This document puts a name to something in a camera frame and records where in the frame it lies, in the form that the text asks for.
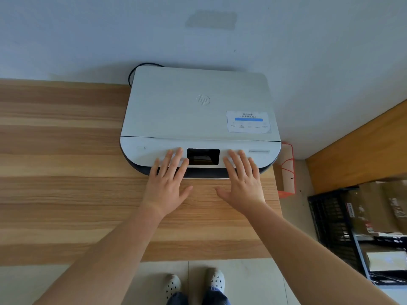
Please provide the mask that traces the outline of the person's right hand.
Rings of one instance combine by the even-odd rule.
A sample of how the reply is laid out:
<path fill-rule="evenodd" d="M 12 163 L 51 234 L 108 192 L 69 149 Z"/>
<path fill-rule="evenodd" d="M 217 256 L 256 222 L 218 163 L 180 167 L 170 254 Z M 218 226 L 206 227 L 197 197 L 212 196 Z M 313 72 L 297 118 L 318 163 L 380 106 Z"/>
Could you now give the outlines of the person's right hand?
<path fill-rule="evenodd" d="M 250 215 L 258 206 L 265 205 L 266 201 L 263 194 L 261 180 L 257 181 L 253 178 L 252 169 L 248 157 L 244 151 L 236 152 L 242 159 L 245 166 L 245 179 L 230 179 L 230 191 L 233 196 L 233 204 L 229 204 L 244 216 Z M 223 162 L 227 169 L 227 157 L 223 158 Z"/>

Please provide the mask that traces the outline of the person's left hand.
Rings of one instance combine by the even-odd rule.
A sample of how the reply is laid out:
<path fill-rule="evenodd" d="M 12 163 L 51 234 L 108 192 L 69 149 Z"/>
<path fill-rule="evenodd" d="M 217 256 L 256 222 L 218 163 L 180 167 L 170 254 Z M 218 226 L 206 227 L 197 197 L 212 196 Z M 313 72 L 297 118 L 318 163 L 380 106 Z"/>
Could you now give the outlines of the person's left hand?
<path fill-rule="evenodd" d="M 188 159 L 180 160 L 176 175 L 173 179 L 167 178 L 167 169 L 170 157 L 174 157 L 176 151 L 168 150 L 164 159 L 160 160 L 160 169 L 154 179 L 149 178 L 146 184 L 145 193 L 140 205 L 140 212 L 152 212 L 155 217 L 163 219 L 166 215 L 176 210 L 181 204 L 179 193 L 181 182 L 189 164 Z"/>

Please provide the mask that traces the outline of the person's right forearm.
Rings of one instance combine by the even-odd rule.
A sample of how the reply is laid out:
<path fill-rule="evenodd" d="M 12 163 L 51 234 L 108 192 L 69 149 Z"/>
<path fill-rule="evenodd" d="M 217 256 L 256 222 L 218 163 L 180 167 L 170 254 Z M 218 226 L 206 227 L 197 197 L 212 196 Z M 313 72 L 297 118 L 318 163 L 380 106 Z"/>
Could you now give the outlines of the person's right forearm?
<path fill-rule="evenodd" d="M 264 202 L 250 202 L 242 214 L 302 305 L 398 305 Z"/>

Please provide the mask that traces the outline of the person's left forearm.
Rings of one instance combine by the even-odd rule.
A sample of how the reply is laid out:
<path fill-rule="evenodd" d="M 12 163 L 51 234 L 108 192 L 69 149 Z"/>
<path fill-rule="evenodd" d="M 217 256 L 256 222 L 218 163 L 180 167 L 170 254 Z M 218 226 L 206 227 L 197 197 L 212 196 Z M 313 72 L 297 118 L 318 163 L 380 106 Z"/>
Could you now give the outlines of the person's left forearm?
<path fill-rule="evenodd" d="M 166 212 L 143 203 L 75 261 L 33 305 L 120 305 Z"/>

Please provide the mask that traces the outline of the white label sticker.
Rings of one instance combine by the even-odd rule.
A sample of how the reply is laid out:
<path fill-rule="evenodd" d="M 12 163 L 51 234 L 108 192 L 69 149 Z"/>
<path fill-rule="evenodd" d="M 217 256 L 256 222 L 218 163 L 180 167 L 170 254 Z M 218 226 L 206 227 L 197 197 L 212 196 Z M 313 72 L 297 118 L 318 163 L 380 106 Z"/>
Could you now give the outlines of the white label sticker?
<path fill-rule="evenodd" d="M 229 133 L 266 134 L 271 130 L 267 112 L 227 111 Z"/>

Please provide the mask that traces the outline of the white printer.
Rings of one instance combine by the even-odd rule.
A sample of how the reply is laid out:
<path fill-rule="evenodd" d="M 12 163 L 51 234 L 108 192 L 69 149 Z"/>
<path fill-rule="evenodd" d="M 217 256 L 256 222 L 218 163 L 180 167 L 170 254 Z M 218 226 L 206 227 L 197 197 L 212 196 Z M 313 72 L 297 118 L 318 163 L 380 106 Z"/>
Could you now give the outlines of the white printer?
<path fill-rule="evenodd" d="M 266 134 L 229 133 L 227 111 L 267 112 Z M 128 163 L 149 175 L 156 158 L 183 149 L 188 179 L 228 179 L 223 157 L 243 150 L 260 173 L 276 161 L 281 138 L 262 73 L 141 66 L 135 70 L 120 134 Z"/>

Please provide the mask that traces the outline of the person's right white clog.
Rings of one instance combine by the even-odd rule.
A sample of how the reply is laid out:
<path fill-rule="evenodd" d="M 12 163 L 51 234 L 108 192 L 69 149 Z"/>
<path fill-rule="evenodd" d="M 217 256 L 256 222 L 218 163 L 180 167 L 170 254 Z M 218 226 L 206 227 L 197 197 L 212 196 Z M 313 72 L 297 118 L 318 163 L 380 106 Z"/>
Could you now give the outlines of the person's right white clog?
<path fill-rule="evenodd" d="M 206 270 L 204 288 L 211 291 L 225 292 L 225 277 L 218 268 L 208 268 Z"/>

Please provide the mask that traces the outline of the person's white clog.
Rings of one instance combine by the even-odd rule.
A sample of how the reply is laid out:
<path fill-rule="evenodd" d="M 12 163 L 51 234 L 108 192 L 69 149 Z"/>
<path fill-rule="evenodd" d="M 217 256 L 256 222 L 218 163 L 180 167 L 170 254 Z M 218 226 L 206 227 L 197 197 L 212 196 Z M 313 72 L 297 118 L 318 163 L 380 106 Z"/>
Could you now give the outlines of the person's white clog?
<path fill-rule="evenodd" d="M 182 283 L 180 278 L 175 274 L 169 274 L 164 280 L 165 304 L 173 305 L 179 303 L 179 297 L 182 296 Z"/>
<path fill-rule="evenodd" d="M 218 268 L 208 268 L 206 270 L 204 288 L 211 291 L 225 292 L 225 277 Z"/>

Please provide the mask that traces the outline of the black plastic crate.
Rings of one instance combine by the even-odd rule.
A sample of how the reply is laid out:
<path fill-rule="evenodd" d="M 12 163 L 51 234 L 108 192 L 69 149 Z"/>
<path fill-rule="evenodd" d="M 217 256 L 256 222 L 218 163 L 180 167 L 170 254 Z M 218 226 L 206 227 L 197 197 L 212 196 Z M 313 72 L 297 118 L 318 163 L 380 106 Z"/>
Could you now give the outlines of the black plastic crate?
<path fill-rule="evenodd" d="M 407 237 L 374 233 L 357 236 L 351 223 L 354 211 L 349 210 L 345 196 L 358 186 L 345 187 L 308 197 L 318 241 L 336 256 L 380 288 L 407 288 L 407 270 L 371 271 L 362 245 L 375 245 L 385 250 L 407 253 Z"/>

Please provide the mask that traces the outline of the person's left white clog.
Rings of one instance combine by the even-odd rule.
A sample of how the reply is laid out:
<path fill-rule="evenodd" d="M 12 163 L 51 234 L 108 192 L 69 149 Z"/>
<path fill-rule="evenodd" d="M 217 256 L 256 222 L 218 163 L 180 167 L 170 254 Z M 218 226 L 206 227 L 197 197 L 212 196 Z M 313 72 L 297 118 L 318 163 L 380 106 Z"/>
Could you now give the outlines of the person's left white clog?
<path fill-rule="evenodd" d="M 179 297 L 182 296 L 182 283 L 180 278 L 175 274 L 169 274 L 164 280 L 165 304 L 173 305 L 179 303 Z"/>

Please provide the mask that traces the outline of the person's blue jeans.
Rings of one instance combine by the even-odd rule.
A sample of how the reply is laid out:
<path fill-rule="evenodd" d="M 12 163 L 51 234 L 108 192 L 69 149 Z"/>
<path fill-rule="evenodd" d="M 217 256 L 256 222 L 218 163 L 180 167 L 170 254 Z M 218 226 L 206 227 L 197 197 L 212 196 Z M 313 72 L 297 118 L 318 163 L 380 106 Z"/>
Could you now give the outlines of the person's blue jeans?
<path fill-rule="evenodd" d="M 190 305 L 188 296 L 183 292 L 172 293 L 166 305 Z M 231 305 L 229 299 L 219 289 L 209 287 L 204 293 L 201 305 Z"/>

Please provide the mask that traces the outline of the brown cardboard box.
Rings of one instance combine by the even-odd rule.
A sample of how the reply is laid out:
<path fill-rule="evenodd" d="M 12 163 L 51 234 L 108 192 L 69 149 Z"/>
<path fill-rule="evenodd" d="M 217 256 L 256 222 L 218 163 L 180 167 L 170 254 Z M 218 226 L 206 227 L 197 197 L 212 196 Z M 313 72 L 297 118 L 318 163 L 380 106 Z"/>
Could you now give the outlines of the brown cardboard box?
<path fill-rule="evenodd" d="M 407 181 L 363 183 L 343 200 L 356 235 L 407 236 Z"/>

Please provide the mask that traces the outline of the white flat box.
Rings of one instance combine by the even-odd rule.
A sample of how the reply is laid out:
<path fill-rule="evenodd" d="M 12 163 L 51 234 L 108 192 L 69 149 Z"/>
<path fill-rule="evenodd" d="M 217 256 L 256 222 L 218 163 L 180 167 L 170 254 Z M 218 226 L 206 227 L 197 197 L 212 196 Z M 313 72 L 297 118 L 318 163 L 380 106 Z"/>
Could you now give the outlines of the white flat box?
<path fill-rule="evenodd" d="M 370 272 L 407 271 L 407 252 L 366 252 Z"/>

